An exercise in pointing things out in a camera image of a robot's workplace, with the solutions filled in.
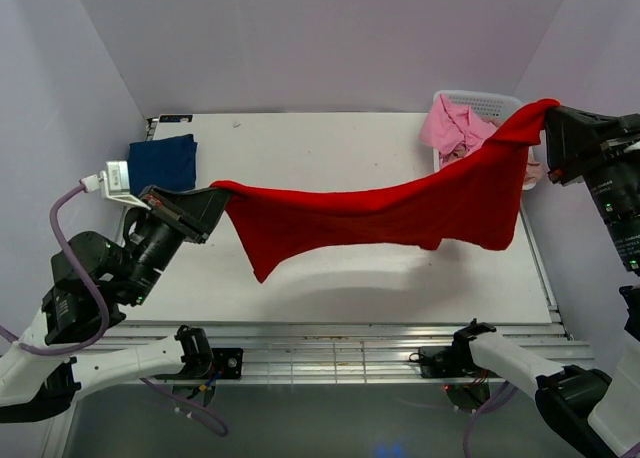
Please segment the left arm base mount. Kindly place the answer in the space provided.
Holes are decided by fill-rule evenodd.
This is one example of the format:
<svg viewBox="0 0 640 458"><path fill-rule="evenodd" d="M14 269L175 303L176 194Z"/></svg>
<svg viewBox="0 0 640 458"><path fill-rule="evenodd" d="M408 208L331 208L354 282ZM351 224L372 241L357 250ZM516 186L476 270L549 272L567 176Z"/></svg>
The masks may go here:
<svg viewBox="0 0 640 458"><path fill-rule="evenodd" d="M187 400L202 399L208 406L220 380L240 380L243 373L242 348L214 348L201 328L182 325L175 338L182 345L181 370L172 375L172 391Z"/></svg>

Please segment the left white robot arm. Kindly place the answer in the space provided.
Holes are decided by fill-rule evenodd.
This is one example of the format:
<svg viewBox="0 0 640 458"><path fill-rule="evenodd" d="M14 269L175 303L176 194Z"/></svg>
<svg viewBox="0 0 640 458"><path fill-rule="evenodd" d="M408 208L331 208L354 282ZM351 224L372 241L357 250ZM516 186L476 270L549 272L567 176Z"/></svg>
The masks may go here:
<svg viewBox="0 0 640 458"><path fill-rule="evenodd" d="M179 248L205 243L225 211L229 192L205 188L174 193L146 188L125 215L122 244L85 231L66 238L59 211L87 191L59 198L49 221L60 252L51 258L53 285L32 324L18 337L1 332L1 421L33 423L56 417L82 398L138 378L194 380L214 374L216 355L203 329L182 325L148 345L104 355L86 348L142 305Z"/></svg>

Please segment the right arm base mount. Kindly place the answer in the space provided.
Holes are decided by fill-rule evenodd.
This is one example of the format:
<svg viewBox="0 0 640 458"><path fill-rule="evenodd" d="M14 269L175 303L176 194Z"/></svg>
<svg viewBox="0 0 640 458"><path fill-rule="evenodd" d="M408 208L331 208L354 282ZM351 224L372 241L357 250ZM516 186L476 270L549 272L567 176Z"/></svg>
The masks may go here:
<svg viewBox="0 0 640 458"><path fill-rule="evenodd" d="M473 413L490 397L489 371L462 364L451 346L420 347L408 357L423 379L443 380L443 389L452 405Z"/></svg>

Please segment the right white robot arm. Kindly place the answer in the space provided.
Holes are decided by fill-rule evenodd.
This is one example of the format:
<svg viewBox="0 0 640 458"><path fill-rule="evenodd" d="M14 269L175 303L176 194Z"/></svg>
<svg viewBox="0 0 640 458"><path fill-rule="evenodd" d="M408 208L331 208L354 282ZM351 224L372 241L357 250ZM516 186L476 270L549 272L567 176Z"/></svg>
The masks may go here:
<svg viewBox="0 0 640 458"><path fill-rule="evenodd" d="M639 117L556 106L545 114L550 179L583 180L625 269L639 272ZM619 290L627 306L625 349L613 375L561 365L472 321L454 334L460 364L503 378L536 405L548 425L585 457L639 454L639 288Z"/></svg>

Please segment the red t-shirt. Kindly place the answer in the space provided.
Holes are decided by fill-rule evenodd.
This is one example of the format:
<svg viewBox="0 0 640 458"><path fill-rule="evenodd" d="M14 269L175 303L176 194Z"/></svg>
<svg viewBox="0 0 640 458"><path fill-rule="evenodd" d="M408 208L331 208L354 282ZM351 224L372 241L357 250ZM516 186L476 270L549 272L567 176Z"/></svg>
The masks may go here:
<svg viewBox="0 0 640 458"><path fill-rule="evenodd" d="M305 192L230 180L226 212L258 282L283 261L332 246L396 244L437 249L444 239L503 251L519 215L528 150L539 144L554 99L526 104L470 156L388 188Z"/></svg>

